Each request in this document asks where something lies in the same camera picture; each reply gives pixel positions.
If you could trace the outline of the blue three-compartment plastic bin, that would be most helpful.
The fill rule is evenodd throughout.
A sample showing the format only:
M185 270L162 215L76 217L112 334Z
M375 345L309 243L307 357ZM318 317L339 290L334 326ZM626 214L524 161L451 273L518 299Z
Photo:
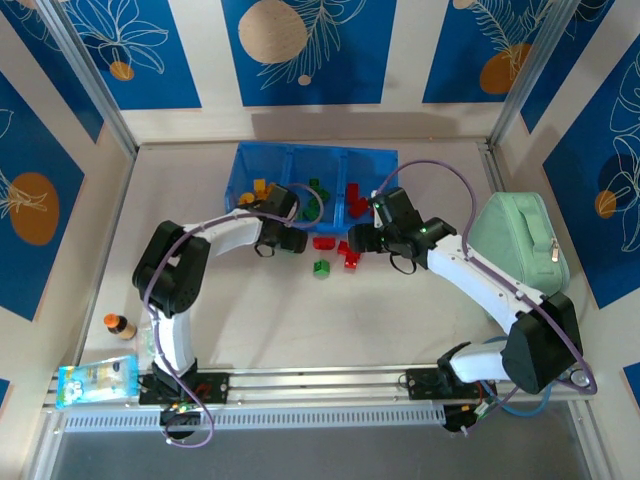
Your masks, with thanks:
M233 210L243 193L254 192L255 179L264 179L266 184L309 186L310 178L318 178L318 189L327 190L330 200L324 203L322 219L312 230L342 235L356 224L373 221L370 210L359 219L349 216L351 204L345 199L346 185L357 183L360 198L368 198L381 184L388 188L398 185L397 178L388 178L398 166L399 156L395 150L241 142L225 191L225 209Z

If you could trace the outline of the mint green zip case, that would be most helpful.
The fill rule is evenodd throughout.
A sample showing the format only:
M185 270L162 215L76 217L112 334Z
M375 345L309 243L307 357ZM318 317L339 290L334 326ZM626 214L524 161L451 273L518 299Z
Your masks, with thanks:
M570 272L546 205L535 192L497 192L481 210L469 246L513 279L547 296L566 289Z

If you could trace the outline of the brown bottle with orange cap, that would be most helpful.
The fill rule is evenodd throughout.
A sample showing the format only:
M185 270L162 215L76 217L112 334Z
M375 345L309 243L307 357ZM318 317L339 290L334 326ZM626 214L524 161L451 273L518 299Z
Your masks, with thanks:
M132 340L137 333L136 325L129 322L122 315L107 314L103 322L111 334L116 335L122 340Z

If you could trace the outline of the black electronics board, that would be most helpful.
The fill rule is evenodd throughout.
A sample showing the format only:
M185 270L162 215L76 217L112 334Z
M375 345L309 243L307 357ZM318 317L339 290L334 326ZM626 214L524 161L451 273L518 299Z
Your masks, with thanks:
M201 423L201 412L195 403L174 402L160 412L160 427L169 441L186 440Z
M453 434L468 436L475 426L495 409L494 403L445 405L444 428Z

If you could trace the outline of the blue snack packet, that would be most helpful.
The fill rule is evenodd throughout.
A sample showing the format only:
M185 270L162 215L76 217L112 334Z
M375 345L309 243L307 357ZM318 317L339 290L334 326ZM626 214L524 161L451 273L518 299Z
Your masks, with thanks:
M65 409L134 397L139 392L138 375L135 355L79 366L62 366L58 369L55 406Z

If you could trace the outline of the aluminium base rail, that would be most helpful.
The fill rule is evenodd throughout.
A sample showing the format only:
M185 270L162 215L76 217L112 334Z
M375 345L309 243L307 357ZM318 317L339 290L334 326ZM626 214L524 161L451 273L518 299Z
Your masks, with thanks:
M433 404L477 404L472 400L411 400L405 372L412 368L436 368L434 365L405 365L387 367L359 367L327 369L235 370L201 369L197 372L228 373L229 391L225 404L204 404L212 409L227 406L242 408L278 407L336 407L355 405L383 405L393 402L406 404L421 402ZM58 373L52 381L45 399L46 407L56 407ZM142 406L167 408L168 405L141 405L136 396L111 402L83 404L71 408Z

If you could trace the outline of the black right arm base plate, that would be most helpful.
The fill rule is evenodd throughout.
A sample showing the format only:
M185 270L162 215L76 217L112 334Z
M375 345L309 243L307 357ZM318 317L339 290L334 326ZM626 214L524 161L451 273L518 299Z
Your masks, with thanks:
M464 383L439 368L412 368L405 372L411 400L472 400L488 398L495 389L487 390L480 382Z

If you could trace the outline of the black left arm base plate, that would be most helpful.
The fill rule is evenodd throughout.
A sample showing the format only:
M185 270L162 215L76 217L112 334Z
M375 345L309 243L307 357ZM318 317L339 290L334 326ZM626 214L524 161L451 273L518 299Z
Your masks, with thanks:
M204 404L225 404L229 391L228 373L191 372L182 381ZM149 373L139 377L141 405L168 405L194 400L173 378L163 380Z

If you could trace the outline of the blue floral wall panel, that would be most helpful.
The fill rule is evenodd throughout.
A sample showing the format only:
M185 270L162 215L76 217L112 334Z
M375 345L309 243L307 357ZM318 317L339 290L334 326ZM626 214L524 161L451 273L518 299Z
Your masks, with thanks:
M0 307L35 319L83 181L0 72Z
M64 0L62 7L120 109L201 107L169 0Z
M397 0L221 0L246 107L382 100Z
M35 0L0 0L0 12L5 15L87 135L96 143L104 119L46 26Z
M597 305L640 288L640 35L543 168Z
M425 104L501 102L554 0L450 0Z
M520 110L532 135L551 104L578 94L615 136L640 139L640 0L579 0Z

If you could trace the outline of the aluminium frame post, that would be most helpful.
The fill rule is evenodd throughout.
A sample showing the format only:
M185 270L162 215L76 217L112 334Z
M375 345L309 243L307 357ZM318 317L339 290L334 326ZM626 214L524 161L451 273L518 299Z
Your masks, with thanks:
M534 40L529 54L508 93L500 114L487 138L488 150L494 152L531 94L553 54L580 0L554 0Z
M87 95L109 126L115 140L131 160L139 145L99 73L89 51L58 0L34 0L37 10Z

